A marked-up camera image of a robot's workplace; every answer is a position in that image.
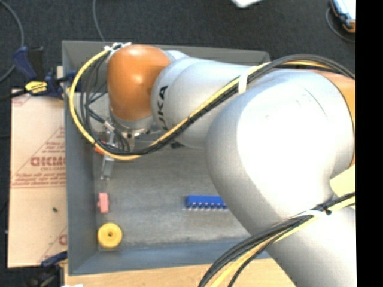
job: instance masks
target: orange object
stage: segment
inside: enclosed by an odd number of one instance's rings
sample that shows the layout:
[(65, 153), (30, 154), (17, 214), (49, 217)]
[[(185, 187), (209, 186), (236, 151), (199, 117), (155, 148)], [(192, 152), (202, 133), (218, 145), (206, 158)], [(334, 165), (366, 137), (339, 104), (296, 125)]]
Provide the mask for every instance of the orange object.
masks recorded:
[(98, 194), (97, 207), (100, 208), (100, 213), (109, 212), (109, 197), (107, 193)]
[(151, 90), (160, 72), (169, 64), (161, 49), (149, 45), (130, 45), (117, 50), (107, 69), (112, 113), (126, 121), (151, 116)]
[[(330, 80), (336, 88), (340, 91), (347, 104), (350, 117), (352, 119), (352, 126), (354, 127), (355, 134), (355, 80), (345, 77), (344, 75), (334, 74), (331, 72), (319, 71), (321, 75)], [(355, 164), (355, 151), (352, 158), (350, 167)]]

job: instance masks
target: black floor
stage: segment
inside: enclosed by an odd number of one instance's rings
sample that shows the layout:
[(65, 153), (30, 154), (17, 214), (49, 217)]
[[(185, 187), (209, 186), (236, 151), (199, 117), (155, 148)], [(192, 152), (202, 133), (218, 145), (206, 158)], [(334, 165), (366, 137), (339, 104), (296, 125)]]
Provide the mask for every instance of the black floor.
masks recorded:
[[(61, 41), (99, 40), (92, 0), (4, 0), (18, 15), (29, 48), (44, 47), (46, 70), (61, 64)], [(272, 59), (310, 53), (355, 70), (355, 44), (338, 37), (326, 22), (329, 0), (264, 0), (247, 9), (229, 0), (97, 0), (100, 29), (107, 41), (195, 45), (267, 51)], [(338, 22), (329, 22), (340, 33)], [(0, 77), (12, 65), (20, 34), (0, 5)], [(13, 71), (0, 83), (0, 97), (22, 86)], [(0, 102), (0, 286), (19, 286), (40, 269), (6, 269), (7, 200), (10, 166), (10, 106)]]

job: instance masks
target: kuka logo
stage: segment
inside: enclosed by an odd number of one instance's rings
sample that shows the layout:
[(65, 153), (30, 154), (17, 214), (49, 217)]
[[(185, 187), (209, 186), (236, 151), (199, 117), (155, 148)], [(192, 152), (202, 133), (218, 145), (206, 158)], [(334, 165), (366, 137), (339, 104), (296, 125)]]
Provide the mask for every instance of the kuka logo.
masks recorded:
[(32, 166), (40, 167), (40, 166), (63, 166), (65, 165), (65, 157), (32, 157), (30, 160)]
[(159, 115), (158, 119), (161, 121), (162, 128), (167, 131), (168, 127), (166, 126), (165, 120), (163, 119), (163, 111), (162, 111), (166, 89), (168, 89), (168, 86), (163, 86), (160, 89), (160, 93), (159, 93), (160, 99), (159, 101), (157, 101), (157, 107), (158, 107), (157, 114)]

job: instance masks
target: yellow cable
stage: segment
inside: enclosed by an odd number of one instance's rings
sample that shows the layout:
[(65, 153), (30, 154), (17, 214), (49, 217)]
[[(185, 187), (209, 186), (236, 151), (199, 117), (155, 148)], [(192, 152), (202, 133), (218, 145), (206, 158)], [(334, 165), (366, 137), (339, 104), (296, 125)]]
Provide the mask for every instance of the yellow cable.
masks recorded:
[[(116, 159), (116, 160), (121, 160), (121, 161), (129, 161), (129, 160), (134, 160), (138, 157), (140, 157), (141, 155), (117, 155), (117, 154), (113, 154), (113, 153), (110, 153), (109, 151), (107, 151), (106, 149), (104, 149), (101, 145), (99, 145), (95, 139), (91, 136), (91, 134), (83, 127), (81, 121), (78, 119), (77, 117), (77, 114), (76, 114), (76, 111), (75, 111), (75, 107), (74, 107), (74, 93), (75, 93), (75, 88), (77, 86), (77, 83), (78, 81), (80, 80), (82, 74), (86, 71), (87, 68), (89, 68), (89, 66), (94, 63), (95, 61), (97, 61), (98, 59), (100, 59), (102, 56), (106, 55), (107, 53), (110, 52), (110, 49), (107, 48), (105, 49), (104, 51), (101, 51), (100, 53), (98, 53), (97, 55), (93, 56), (90, 60), (88, 60), (82, 67), (81, 69), (78, 71), (77, 75), (75, 76), (74, 80), (73, 80), (73, 83), (72, 83), (72, 87), (70, 88), (70, 94), (69, 94), (69, 108), (70, 108), (70, 112), (71, 112), (71, 115), (72, 115), (72, 118), (73, 118), (73, 121), (75, 123), (75, 125), (77, 126), (77, 128), (79, 129), (79, 131), (83, 134), (83, 136), (91, 143), (94, 145), (95, 148), (97, 148), (98, 150), (102, 151), (104, 154)], [(255, 66), (253, 68), (250, 69), (249, 71), (249, 75), (250, 74), (253, 74), (254, 72), (258, 71), (259, 69), (261, 69), (262, 67), (266, 66), (269, 62), (267, 63), (264, 63), (264, 64), (261, 64), (259, 66)], [(305, 60), (302, 60), (302, 61), (296, 61), (296, 62), (286, 62), (284, 64), (296, 64), (296, 65), (309, 65), (309, 66), (324, 66), (322, 65), (321, 63), (317, 63), (317, 62), (309, 62), (309, 61), (305, 61)], [(215, 94), (213, 94), (209, 99), (207, 99), (198, 109), (196, 109), (195, 111), (193, 111), (187, 118), (183, 119), (180, 123), (178, 123), (176, 126), (174, 126), (173, 128), (171, 128), (170, 130), (168, 130), (165, 134), (163, 134), (161, 137), (159, 137), (156, 141), (154, 141), (153, 143), (150, 144), (150, 146), (153, 146), (157, 143), (160, 143), (163, 139), (167, 138), (168, 136), (170, 136), (171, 134), (173, 134), (175, 131), (177, 131), (180, 127), (182, 127), (183, 125), (185, 125), (186, 122), (188, 122), (189, 118), (192, 118), (194, 117), (195, 115), (197, 115), (198, 113), (200, 113), (201, 111), (203, 111), (210, 103), (212, 103), (213, 101), (215, 101), (216, 99), (218, 99), (222, 94), (224, 94), (226, 91), (228, 91), (230, 88), (232, 88), (233, 86), (235, 86), (236, 84), (238, 84), (238, 81), (239, 81), (239, 78), (235, 78), (233, 81), (231, 81), (230, 83), (228, 83), (227, 85), (225, 85), (221, 90), (219, 90), (218, 92), (216, 92)]]
[(263, 245), (267, 244), (268, 242), (271, 242), (273, 239), (277, 238), (281, 233), (279, 233), (277, 235), (274, 235), (273, 238), (267, 239), (264, 242), (259, 243), (257, 246), (251, 248), (249, 251), (244, 253), (235, 262), (233, 262), (228, 268), (226, 268), (225, 271), (223, 271), (222, 274), (219, 275), (213, 281), (213, 283), (210, 285), (210, 287), (218, 287), (225, 280), (225, 278), (227, 278), (230, 275), (230, 273), (233, 273), (244, 262), (246, 262), (249, 258), (251, 258), (260, 249), (260, 247), (262, 247)]
[[(339, 203), (336, 203), (335, 205), (333, 206), (330, 206), (328, 207), (327, 209), (331, 212), (333, 211), (336, 211), (336, 210), (339, 210), (339, 209), (342, 209), (342, 208), (345, 208), (347, 206), (350, 206), (350, 205), (353, 205), (355, 203), (355, 196), (352, 196), (342, 202), (339, 202)], [(240, 266), (246, 262), (249, 258), (251, 258), (259, 249), (260, 247), (262, 247), (263, 245), (273, 241), (274, 239), (277, 239), (275, 242), (278, 242), (280, 240), (282, 240), (283, 238), (286, 238), (287, 236), (290, 236), (296, 232), (298, 232), (299, 230), (303, 229), (305, 226), (307, 226), (308, 224), (310, 223), (313, 223), (314, 221), (316, 221), (318, 219), (318, 217), (312, 217), (311, 219), (309, 219), (308, 221), (306, 221), (304, 224), (301, 224), (299, 226), (297, 226), (296, 228), (292, 229), (291, 231), (289, 231), (288, 233), (284, 234), (283, 236), (280, 237), (281, 234), (283, 234), (283, 231), (272, 236), (270, 239), (267, 239), (265, 240), (264, 242), (261, 242), (259, 243), (257, 246), (249, 249), (248, 251), (246, 251), (246, 253), (244, 253), (241, 257), (239, 257), (235, 262), (233, 262), (228, 268), (225, 269), (224, 272), (222, 272), (221, 275), (219, 275), (214, 281), (213, 283), (210, 285), (210, 287), (217, 287), (219, 286), (223, 280), (230, 274), (230, 273), (233, 273), (234, 270), (237, 270), (240, 268)]]

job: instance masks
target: cable tie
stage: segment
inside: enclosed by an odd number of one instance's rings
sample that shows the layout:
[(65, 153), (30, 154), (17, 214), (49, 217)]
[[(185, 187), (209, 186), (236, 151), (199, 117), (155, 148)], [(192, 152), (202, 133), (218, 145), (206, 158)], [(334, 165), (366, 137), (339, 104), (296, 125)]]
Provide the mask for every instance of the cable tie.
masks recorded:
[(104, 47), (104, 50), (109, 50), (110, 51), (110, 54), (109, 56), (105, 59), (105, 63), (107, 64), (110, 60), (110, 58), (112, 57), (112, 55), (114, 53), (116, 53), (117, 51), (119, 51), (119, 49), (121, 48), (125, 48), (127, 46), (130, 46), (132, 43), (131, 42), (127, 42), (125, 44), (123, 44), (122, 42), (115, 42), (111, 47), (106, 45)]
[(252, 72), (253, 70), (255, 70), (255, 68), (257, 68), (257, 66), (253, 66), (253, 67), (250, 67), (248, 69), (246, 69), (240, 76), (239, 76), (239, 79), (238, 79), (238, 94), (242, 94), (246, 91), (246, 87), (247, 87), (247, 78), (250, 74), (250, 72)]

